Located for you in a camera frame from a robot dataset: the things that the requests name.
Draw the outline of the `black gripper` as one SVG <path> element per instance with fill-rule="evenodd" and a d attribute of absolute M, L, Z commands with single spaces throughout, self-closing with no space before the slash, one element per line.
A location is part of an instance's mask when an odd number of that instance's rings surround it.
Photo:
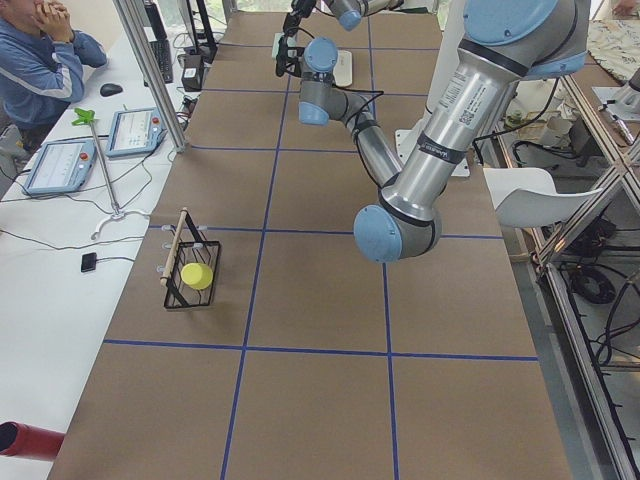
<path fill-rule="evenodd" d="M 316 0 L 293 0 L 291 11 L 287 13 L 282 32 L 284 35 L 293 35 L 299 28 L 303 19 L 308 18 L 316 6 Z"/>
<path fill-rule="evenodd" d="M 300 78 L 302 74 L 302 57 L 303 48 L 297 45 L 296 38 L 283 34 L 280 41 L 279 54 L 275 60 L 276 76 L 283 77 L 285 74 L 288 74 Z"/>

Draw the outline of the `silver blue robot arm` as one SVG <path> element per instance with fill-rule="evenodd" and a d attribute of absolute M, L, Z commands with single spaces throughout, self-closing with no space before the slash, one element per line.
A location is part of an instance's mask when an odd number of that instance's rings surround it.
<path fill-rule="evenodd" d="M 442 93 L 429 94 L 429 116 L 400 158 L 368 101 L 335 84 L 335 43 L 317 37 L 297 45 L 300 23 L 313 9 L 311 1 L 292 3 L 276 45 L 276 72 L 299 78 L 302 123 L 338 121 L 349 131 L 378 188 L 377 202 L 355 217 L 354 237 L 361 253 L 379 263 L 416 257 L 437 244 L 437 199 L 509 85 L 574 73 L 586 57 L 586 1 L 453 2 L 438 54 L 448 81 Z"/>
<path fill-rule="evenodd" d="M 300 0 L 291 2 L 291 11 L 287 13 L 282 32 L 291 36 L 300 26 L 303 19 L 309 18 L 316 8 L 318 1 Z M 382 10 L 395 10 L 404 2 L 396 0 L 366 1 L 366 0 L 334 0 L 322 1 L 346 31 L 352 31 L 364 17 L 368 17 Z"/>

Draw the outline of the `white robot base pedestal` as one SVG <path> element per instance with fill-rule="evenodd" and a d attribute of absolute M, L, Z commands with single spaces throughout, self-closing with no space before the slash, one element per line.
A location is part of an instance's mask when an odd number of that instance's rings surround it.
<path fill-rule="evenodd" d="M 405 164 L 416 147 L 420 134 L 426 127 L 436 126 L 437 129 L 429 133 L 432 140 L 440 143 L 444 134 L 452 134 L 451 127 L 445 127 L 442 122 L 432 120 L 432 116 L 439 112 L 440 100 L 453 77 L 458 65 L 458 45 L 465 32 L 463 10 L 466 1 L 450 1 L 448 15 L 444 26 L 442 42 L 439 48 L 434 73 L 431 79 L 428 96 L 424 106 L 423 116 L 416 121 L 411 130 L 397 130 L 400 138 L 396 140 L 396 150 L 400 161 Z"/>

